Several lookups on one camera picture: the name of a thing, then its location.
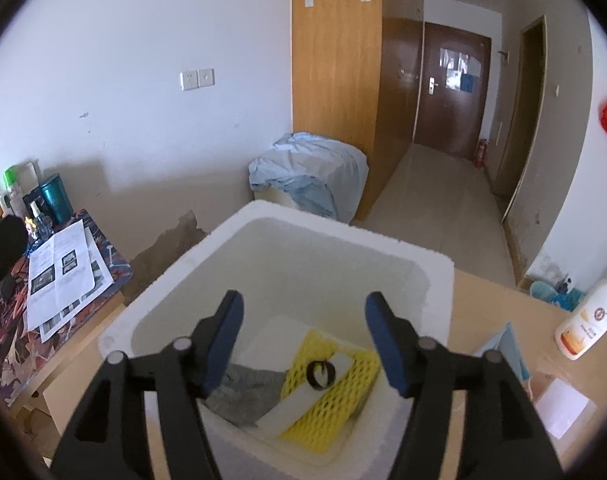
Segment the grey knitted sock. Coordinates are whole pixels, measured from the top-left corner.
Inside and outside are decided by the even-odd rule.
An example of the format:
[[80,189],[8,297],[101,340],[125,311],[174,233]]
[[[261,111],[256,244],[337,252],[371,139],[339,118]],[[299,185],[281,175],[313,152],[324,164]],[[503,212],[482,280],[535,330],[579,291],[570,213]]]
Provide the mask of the grey knitted sock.
[[221,384],[204,400],[204,405],[233,426],[254,427],[279,404],[286,375],[230,363]]

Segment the white foam strip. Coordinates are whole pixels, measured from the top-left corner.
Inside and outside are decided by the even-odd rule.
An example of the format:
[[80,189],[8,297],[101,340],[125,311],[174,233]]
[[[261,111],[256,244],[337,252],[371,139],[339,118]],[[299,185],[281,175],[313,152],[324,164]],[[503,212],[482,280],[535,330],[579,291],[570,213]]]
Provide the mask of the white foam strip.
[[305,380],[300,386],[257,422],[265,437],[277,438],[302,419],[325,393],[338,385],[348,374],[354,359],[343,352],[334,353],[328,360],[314,360],[305,367]]

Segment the blue surgical face mask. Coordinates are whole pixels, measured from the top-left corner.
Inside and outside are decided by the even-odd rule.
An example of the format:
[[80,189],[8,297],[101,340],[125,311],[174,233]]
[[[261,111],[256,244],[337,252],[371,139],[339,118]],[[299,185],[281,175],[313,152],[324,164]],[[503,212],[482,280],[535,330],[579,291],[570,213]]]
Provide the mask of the blue surgical face mask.
[[[508,322],[501,330],[494,333],[484,344],[482,344],[474,353],[476,358],[482,358],[488,351],[495,351],[501,354],[504,363],[504,370],[501,374],[492,370],[490,378],[506,378],[510,384],[518,384],[524,390],[529,401],[533,400],[531,390],[531,374],[526,362],[521,354],[519,343],[515,334],[514,327]],[[489,382],[489,377],[484,368],[480,370],[477,378],[478,388],[484,387]]]

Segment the clear plastic packet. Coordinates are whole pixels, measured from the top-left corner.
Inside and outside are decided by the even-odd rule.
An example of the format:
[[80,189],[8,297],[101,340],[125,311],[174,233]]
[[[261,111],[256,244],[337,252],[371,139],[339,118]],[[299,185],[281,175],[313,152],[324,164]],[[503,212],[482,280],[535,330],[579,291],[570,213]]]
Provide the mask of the clear plastic packet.
[[595,403],[570,382],[547,356],[540,356],[531,373],[530,388],[535,410],[554,444],[568,446],[597,412]]

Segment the white foam box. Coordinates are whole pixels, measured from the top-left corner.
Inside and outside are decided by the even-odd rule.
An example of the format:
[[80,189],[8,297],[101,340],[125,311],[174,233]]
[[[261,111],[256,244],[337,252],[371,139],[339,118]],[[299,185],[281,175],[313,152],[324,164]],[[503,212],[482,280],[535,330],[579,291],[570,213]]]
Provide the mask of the white foam box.
[[[272,203],[251,203],[170,266],[100,335],[100,353],[145,356],[192,333],[235,289],[245,302],[235,363],[286,370],[307,330],[371,348],[365,301],[381,292],[417,333],[450,333],[453,262],[444,255]],[[360,416],[317,455],[202,413],[226,479],[384,479],[410,414],[378,378]]]

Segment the printed paper sheets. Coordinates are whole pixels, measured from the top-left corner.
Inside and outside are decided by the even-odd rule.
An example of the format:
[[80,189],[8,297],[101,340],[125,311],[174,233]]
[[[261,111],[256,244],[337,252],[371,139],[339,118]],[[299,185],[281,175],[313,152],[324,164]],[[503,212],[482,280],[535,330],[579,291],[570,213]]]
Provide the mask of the printed paper sheets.
[[31,252],[26,329],[48,341],[112,284],[90,229],[70,224]]

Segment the patterned side table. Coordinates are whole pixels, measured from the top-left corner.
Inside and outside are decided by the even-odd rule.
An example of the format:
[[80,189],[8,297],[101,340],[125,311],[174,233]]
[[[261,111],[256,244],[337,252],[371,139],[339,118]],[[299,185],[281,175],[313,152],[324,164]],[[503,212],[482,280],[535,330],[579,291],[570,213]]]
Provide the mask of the patterned side table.
[[0,395],[13,411],[38,381],[117,304],[130,263],[84,209],[10,268],[15,288],[0,297]]

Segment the white lotion pump bottle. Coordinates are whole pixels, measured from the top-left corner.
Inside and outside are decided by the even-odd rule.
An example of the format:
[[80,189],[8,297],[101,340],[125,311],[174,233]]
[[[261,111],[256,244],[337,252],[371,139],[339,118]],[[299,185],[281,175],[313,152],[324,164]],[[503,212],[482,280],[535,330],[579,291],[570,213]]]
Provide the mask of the white lotion pump bottle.
[[576,361],[607,333],[607,280],[599,281],[570,318],[555,330],[554,340],[565,358]]

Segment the teal cup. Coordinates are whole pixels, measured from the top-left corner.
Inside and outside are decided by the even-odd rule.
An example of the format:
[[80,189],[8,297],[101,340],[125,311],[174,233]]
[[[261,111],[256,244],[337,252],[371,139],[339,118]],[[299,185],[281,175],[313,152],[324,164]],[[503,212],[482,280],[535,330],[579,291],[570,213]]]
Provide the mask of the teal cup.
[[69,200],[68,193],[64,187],[64,181],[60,174],[52,174],[38,187],[44,204],[53,214],[56,224],[68,222],[74,215],[74,209]]

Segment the red fire extinguisher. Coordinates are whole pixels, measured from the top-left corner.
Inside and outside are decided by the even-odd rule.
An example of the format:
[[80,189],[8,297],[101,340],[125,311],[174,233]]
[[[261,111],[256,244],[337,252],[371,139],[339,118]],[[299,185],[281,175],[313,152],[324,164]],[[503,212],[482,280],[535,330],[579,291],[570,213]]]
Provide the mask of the red fire extinguisher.
[[473,164],[476,168],[481,168],[485,163],[485,157],[488,147],[487,139],[480,139],[477,144],[475,157],[473,160]]

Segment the blue cloth covered bin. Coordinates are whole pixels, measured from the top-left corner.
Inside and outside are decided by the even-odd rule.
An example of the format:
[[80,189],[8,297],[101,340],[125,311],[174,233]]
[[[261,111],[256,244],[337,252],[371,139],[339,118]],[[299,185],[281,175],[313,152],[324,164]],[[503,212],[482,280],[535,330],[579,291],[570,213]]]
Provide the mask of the blue cloth covered bin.
[[343,223],[355,218],[369,176],[361,150],[305,131],[282,136],[248,170],[254,192],[274,188],[300,209]]

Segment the green capped spray bottle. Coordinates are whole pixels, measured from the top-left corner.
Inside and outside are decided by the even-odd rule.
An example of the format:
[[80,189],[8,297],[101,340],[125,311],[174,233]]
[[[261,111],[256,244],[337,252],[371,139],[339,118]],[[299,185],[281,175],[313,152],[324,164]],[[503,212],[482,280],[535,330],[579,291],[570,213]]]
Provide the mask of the green capped spray bottle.
[[12,213],[21,220],[24,220],[29,215],[29,211],[23,200],[23,192],[20,188],[14,168],[9,167],[4,171],[3,181],[7,192],[8,203],[10,208],[12,208]]

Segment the brown entrance door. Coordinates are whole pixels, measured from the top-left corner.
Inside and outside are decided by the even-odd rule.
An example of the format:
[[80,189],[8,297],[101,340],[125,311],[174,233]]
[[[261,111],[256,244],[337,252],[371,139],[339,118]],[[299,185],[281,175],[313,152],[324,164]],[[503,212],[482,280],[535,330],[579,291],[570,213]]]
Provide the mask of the brown entrance door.
[[422,93],[414,141],[471,160],[485,112],[492,42],[445,25],[425,25]]

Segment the wooden wardrobe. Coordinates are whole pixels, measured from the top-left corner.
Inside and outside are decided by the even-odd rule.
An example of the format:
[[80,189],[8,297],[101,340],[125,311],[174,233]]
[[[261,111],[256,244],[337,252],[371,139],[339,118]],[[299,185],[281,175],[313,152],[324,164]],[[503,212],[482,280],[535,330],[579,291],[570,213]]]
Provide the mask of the wooden wardrobe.
[[366,155],[359,220],[412,144],[423,45],[424,0],[291,0],[294,128]]

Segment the white wall switch pair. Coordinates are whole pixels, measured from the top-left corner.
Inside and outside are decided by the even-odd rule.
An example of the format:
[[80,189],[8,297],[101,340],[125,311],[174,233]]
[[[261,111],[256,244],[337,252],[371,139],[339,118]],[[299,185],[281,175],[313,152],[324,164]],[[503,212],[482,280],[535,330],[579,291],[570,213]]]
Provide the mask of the white wall switch pair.
[[212,87],[213,85],[213,68],[203,68],[202,70],[184,70],[184,72],[180,74],[180,86],[182,91],[208,88]]

